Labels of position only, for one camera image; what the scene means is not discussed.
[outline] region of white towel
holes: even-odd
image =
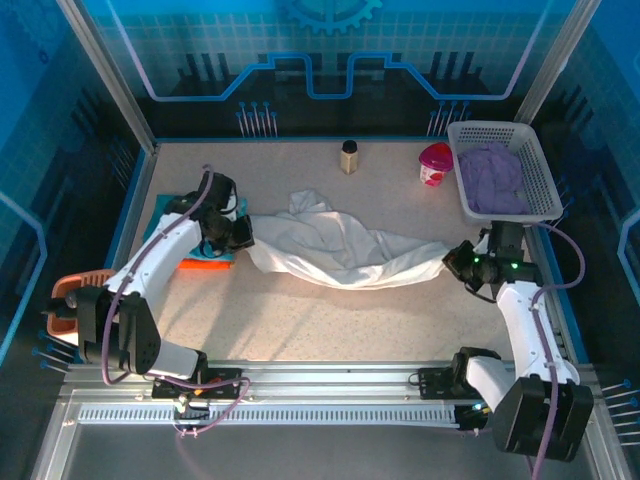
[[[334,212],[314,190],[291,194],[289,212],[252,215],[255,246],[249,255],[262,272],[289,272],[298,278],[345,290],[400,287],[435,278],[449,251],[378,230]]]

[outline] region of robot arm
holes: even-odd
[[[504,283],[496,296],[496,303],[509,332],[515,375],[507,372],[502,361],[495,358],[478,356],[469,359],[467,382],[480,393],[492,411],[497,409],[517,378],[537,376],[544,382],[551,381],[542,339],[538,336],[531,312],[533,296],[539,289],[540,287],[533,282],[516,281]],[[538,301],[537,308],[554,358],[558,382],[579,385],[578,371],[560,355],[547,317],[544,299]]]
[[[208,175],[213,178],[204,197]],[[203,198],[202,203],[168,231],[168,227],[188,213],[199,198]],[[216,254],[224,254],[253,245],[251,221],[248,216],[238,216],[237,207],[233,180],[206,172],[198,191],[169,202],[153,234],[115,276],[102,287],[86,286],[75,290],[71,303],[77,310],[81,358],[87,363],[100,363],[108,310],[116,292],[126,283],[111,334],[106,339],[109,366],[139,375],[203,383],[201,375],[207,368],[206,355],[161,339],[152,312],[160,307],[170,276],[194,248],[203,249],[208,244]],[[147,248],[156,242],[154,239],[158,235],[163,238],[153,248]]]
[[[570,461],[591,414],[593,395],[588,387],[579,385],[578,371],[560,355],[544,298],[533,305],[542,278],[535,264],[523,261],[523,237],[522,225],[493,222],[477,247],[465,241],[444,258],[447,268],[472,294],[479,296],[478,290],[490,285],[493,301],[507,324],[515,364],[515,374],[510,373],[495,352],[463,348],[454,357],[458,384],[453,389],[476,391],[487,403],[494,413],[493,436],[498,448],[536,455],[551,396],[552,378],[545,355],[548,347],[559,395],[546,457]],[[538,333],[534,309],[544,338]]]

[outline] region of yogurt cup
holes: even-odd
[[[444,142],[434,143],[425,148],[420,157],[420,181],[430,187],[437,187],[453,169],[453,154]]]

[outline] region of speckled surface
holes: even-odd
[[[418,179],[423,143],[359,142],[358,170],[340,170],[340,142],[163,144],[138,225],[134,251],[156,195],[195,190],[211,163],[233,178],[249,213],[287,210],[289,194],[315,188],[367,228],[440,240],[475,241],[464,224],[455,176],[438,188]],[[319,287],[288,274],[263,274],[242,252],[230,271],[178,271],[157,317],[164,338],[211,359],[450,360],[461,346],[511,359],[498,309],[466,293],[443,271],[430,282],[372,292]]]

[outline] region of glass panel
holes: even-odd
[[[513,119],[573,0],[87,0],[160,137]]]
[[[103,267],[139,146],[55,1],[0,2],[0,65],[0,403],[13,432],[0,478],[9,479],[31,471],[62,381],[54,369],[69,361],[47,351],[39,312],[60,276]]]
[[[589,360],[603,386],[629,378],[634,390],[640,385],[638,18],[634,0],[602,2],[535,122],[567,205],[558,226],[587,260],[585,280],[568,296]],[[575,255],[561,239],[551,241],[562,276],[573,279]],[[637,449],[625,451],[637,457]],[[632,463],[640,465],[638,458]]]

